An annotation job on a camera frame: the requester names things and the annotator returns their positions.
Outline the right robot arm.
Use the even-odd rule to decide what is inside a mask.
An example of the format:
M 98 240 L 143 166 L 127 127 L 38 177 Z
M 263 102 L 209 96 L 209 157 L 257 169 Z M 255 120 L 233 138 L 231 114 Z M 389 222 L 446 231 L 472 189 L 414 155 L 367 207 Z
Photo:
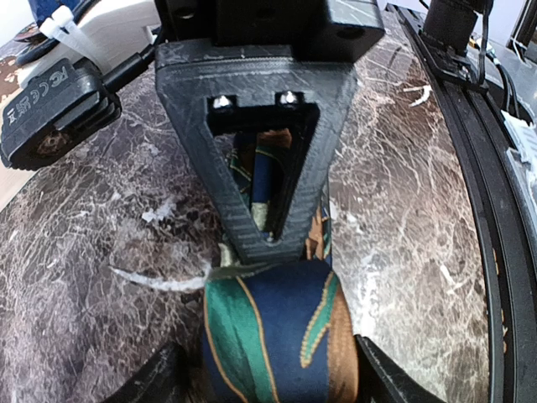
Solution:
M 4 108 L 1 160 L 52 165 L 155 89 L 244 264 L 301 257 L 350 109 L 384 33 L 374 1 L 84 1 L 41 25 Z

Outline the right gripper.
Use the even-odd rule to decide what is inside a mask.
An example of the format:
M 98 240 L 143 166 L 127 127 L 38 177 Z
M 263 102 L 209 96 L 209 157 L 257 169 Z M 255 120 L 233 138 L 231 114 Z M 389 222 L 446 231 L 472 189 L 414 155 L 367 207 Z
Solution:
M 299 60 L 356 61 L 384 35 L 375 1 L 157 1 L 170 41 L 289 45 Z

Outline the brown green patterned tie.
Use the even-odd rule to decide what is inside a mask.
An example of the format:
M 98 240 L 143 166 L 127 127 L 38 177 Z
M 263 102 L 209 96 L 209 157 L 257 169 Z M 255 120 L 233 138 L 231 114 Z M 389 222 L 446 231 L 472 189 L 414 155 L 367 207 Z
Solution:
M 332 268 L 331 212 L 320 194 L 299 258 L 243 264 L 229 237 L 204 288 L 202 335 L 210 402 L 354 402 L 352 319 Z

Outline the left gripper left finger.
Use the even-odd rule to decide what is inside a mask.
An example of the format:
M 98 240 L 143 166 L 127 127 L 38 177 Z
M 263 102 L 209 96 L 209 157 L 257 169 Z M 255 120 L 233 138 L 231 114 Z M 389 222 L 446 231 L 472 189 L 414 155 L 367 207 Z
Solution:
M 178 343 L 168 342 L 104 401 L 186 402 L 188 387 L 186 351 Z

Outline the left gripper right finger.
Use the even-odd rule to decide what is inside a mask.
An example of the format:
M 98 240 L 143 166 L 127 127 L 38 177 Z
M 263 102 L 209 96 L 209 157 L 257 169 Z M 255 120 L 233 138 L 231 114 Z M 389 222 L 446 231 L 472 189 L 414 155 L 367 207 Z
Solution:
M 357 402 L 439 402 L 420 386 L 371 339 L 355 336 L 359 363 Z

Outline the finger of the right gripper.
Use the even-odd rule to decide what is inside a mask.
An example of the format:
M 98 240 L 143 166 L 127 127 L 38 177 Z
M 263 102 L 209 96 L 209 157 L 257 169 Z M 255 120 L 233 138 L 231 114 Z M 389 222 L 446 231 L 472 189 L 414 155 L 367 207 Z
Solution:
M 298 61 L 288 45 L 160 45 L 156 91 L 244 264 L 299 258 L 350 109 L 348 63 Z M 286 128 L 295 135 L 268 241 L 251 216 L 214 138 Z

